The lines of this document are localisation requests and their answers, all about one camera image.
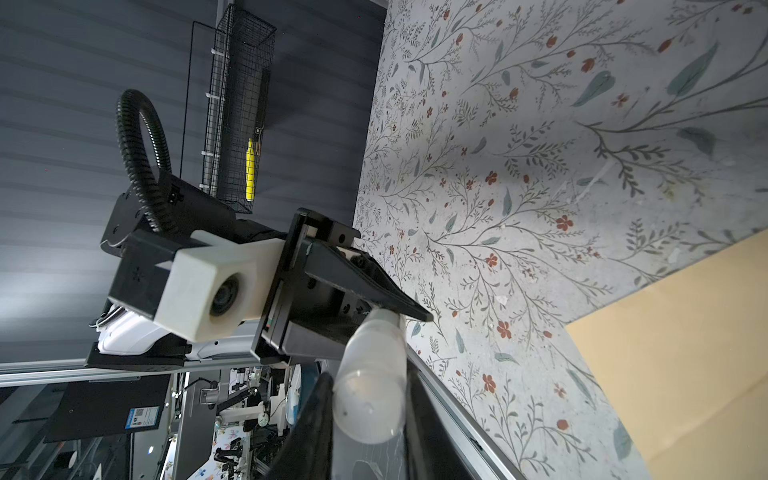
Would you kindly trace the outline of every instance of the white plastic bottle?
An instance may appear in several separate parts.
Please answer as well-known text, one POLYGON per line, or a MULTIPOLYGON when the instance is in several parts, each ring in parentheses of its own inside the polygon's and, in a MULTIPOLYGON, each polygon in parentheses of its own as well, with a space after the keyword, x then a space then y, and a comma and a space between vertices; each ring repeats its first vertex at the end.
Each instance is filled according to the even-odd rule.
POLYGON ((358 442, 386 442, 405 422, 404 326, 398 313, 374 309, 346 344, 333 386, 333 418, 358 442))

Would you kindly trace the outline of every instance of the qr code label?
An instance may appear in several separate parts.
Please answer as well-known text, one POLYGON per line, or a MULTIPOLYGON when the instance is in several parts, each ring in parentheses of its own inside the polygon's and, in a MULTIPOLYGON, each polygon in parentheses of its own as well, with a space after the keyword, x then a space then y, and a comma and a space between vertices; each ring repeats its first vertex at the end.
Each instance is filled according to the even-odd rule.
POLYGON ((128 413, 126 429, 139 429, 141 427, 154 427, 157 424, 157 414, 160 407, 142 407, 131 409, 128 413))

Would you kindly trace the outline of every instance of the wire mesh basket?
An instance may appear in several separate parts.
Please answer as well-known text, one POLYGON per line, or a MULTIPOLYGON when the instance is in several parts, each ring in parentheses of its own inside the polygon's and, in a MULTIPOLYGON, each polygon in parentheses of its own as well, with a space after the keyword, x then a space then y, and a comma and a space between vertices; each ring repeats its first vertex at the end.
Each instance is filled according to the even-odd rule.
POLYGON ((230 4, 211 50, 200 189, 239 214, 253 212, 275 31, 271 24, 230 4))

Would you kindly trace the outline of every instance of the cardboard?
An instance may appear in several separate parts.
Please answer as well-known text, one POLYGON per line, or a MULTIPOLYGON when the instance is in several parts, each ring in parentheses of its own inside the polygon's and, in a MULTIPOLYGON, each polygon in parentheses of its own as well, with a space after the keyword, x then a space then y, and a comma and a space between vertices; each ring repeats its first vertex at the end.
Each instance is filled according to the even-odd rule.
POLYGON ((567 330, 655 480, 768 478, 768 231, 567 330))

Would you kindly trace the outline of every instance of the yellow screwdriver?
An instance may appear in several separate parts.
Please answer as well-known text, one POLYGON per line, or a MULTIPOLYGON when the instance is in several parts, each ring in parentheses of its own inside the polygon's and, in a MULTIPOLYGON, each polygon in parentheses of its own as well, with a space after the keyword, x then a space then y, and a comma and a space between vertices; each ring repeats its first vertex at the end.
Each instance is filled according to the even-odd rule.
POLYGON ((253 201, 253 178, 256 176, 256 152, 253 151, 253 139, 248 139, 248 151, 245 153, 245 199, 253 201))

